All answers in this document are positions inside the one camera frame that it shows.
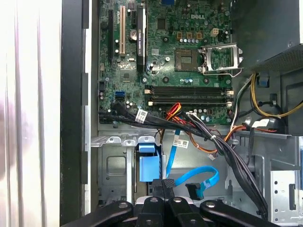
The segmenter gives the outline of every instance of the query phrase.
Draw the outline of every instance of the pcie slot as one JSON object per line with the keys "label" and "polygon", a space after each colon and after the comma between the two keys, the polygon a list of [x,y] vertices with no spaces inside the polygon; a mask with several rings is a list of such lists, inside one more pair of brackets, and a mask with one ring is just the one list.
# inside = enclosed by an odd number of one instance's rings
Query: pcie slot
{"label": "pcie slot", "polygon": [[108,61],[113,64],[114,56],[114,11],[108,11]]}

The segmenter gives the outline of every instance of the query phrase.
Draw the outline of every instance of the pci expansion slot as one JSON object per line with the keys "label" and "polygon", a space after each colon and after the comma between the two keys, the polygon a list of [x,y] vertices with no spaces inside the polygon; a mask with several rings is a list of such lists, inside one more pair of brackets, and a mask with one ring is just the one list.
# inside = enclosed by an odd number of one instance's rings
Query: pci expansion slot
{"label": "pci expansion slot", "polygon": [[126,10],[125,6],[120,6],[120,55],[125,55],[125,20],[126,20]]}

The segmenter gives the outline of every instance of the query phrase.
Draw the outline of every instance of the motherboard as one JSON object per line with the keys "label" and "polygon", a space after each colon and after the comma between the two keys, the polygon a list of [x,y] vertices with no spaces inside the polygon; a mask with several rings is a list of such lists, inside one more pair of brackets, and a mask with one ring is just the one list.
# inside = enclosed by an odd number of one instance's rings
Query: motherboard
{"label": "motherboard", "polygon": [[[206,124],[230,124],[231,77],[201,68],[203,47],[230,43],[230,33],[228,6],[206,0],[102,0],[99,108],[119,101],[131,113],[165,117],[180,102]],[[227,67],[231,50],[215,49],[211,58],[211,68]]]}

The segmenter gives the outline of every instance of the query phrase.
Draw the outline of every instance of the screw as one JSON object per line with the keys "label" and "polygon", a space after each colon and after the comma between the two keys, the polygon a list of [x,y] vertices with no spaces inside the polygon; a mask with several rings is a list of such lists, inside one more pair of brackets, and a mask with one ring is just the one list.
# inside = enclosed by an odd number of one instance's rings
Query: screw
{"label": "screw", "polygon": [[119,204],[119,208],[126,208],[126,207],[127,207],[126,202],[122,202]]}
{"label": "screw", "polygon": [[206,203],[206,206],[209,207],[209,208],[214,208],[214,203],[212,203],[212,202],[207,202],[207,203]]}
{"label": "screw", "polygon": [[151,198],[151,202],[158,202],[157,198]]}
{"label": "screw", "polygon": [[176,197],[176,198],[174,198],[174,201],[175,202],[181,202],[182,200],[180,198]]}

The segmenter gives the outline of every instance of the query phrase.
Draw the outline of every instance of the barcode label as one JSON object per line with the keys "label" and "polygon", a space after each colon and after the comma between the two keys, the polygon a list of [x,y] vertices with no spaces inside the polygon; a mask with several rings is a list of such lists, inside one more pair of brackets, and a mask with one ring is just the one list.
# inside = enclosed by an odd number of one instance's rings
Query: barcode label
{"label": "barcode label", "polygon": [[174,140],[174,142],[172,143],[173,146],[185,148],[185,149],[188,148],[188,144],[189,144],[188,140]]}
{"label": "barcode label", "polygon": [[143,109],[139,109],[135,121],[143,124],[146,116],[147,116],[147,111],[144,111]]}

